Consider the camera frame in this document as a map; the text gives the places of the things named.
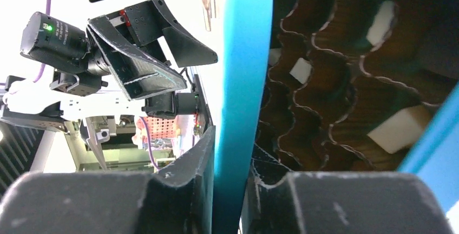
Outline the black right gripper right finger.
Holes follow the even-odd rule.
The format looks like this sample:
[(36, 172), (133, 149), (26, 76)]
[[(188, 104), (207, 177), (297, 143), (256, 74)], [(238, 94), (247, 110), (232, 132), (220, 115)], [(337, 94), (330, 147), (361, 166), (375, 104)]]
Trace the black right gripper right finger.
[(430, 189), (396, 172), (293, 172), (258, 146), (243, 233), (452, 233)]

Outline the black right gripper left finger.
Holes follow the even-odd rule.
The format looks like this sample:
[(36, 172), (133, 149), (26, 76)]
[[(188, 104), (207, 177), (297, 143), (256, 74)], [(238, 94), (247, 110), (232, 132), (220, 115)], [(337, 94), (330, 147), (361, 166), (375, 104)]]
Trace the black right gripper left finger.
[(215, 127), (157, 173), (30, 172), (1, 202), (1, 233), (211, 233)]

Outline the teal box lid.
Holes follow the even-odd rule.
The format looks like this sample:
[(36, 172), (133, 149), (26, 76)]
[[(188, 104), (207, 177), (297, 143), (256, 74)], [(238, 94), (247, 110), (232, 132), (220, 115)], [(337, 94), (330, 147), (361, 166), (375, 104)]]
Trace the teal box lid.
[(272, 11), (273, 0), (225, 0), (213, 233), (238, 230), (267, 71)]

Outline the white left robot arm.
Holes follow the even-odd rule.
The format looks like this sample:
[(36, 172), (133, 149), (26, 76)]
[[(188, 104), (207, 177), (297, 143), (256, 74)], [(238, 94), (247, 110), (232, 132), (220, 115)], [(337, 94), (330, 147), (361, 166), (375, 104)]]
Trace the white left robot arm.
[(179, 68), (214, 64), (214, 50), (193, 37), (164, 0), (147, 0), (92, 18), (85, 30), (41, 12), (23, 30), (21, 55), (53, 68), (51, 82), (9, 76), (1, 121), (67, 132), (66, 121), (132, 115), (173, 119), (195, 114), (197, 94), (167, 60), (164, 38)]

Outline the teal chocolate box with dividers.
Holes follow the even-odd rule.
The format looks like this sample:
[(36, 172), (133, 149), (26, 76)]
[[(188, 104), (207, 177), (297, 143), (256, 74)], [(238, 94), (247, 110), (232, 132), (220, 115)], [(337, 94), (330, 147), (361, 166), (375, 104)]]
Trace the teal chocolate box with dividers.
[[(382, 41), (366, 35), (393, 1)], [(458, 203), (458, 0), (274, 0), (255, 143), (294, 171), (418, 175), (445, 211)], [(290, 74), (312, 65), (306, 84)], [(389, 154), (367, 134), (404, 108), (431, 114), (413, 145)]]

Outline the white chocolate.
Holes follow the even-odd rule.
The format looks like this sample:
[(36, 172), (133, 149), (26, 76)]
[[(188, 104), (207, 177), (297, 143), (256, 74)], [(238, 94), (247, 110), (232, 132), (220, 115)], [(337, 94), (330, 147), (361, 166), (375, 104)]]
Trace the white chocolate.
[(306, 84), (312, 72), (312, 65), (304, 58), (297, 59), (289, 74), (302, 85)]
[(416, 143), (431, 119), (432, 114), (422, 105), (404, 108), (367, 136), (387, 153), (394, 154)]
[(393, 1), (384, 1), (379, 6), (372, 21), (372, 25), (369, 27), (366, 35), (366, 40), (372, 46), (376, 46), (380, 41), (382, 41), (385, 34), (389, 31), (391, 22), (395, 15), (394, 7), (395, 4)]

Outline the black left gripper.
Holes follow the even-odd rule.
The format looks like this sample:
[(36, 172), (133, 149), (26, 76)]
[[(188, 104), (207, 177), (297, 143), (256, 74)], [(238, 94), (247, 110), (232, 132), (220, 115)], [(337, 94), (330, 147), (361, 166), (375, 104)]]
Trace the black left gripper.
[(187, 88), (166, 65), (158, 42), (164, 37), (179, 68), (217, 63), (217, 53), (192, 36), (165, 0), (148, 0), (88, 20), (87, 32), (109, 73), (128, 100), (141, 100)]

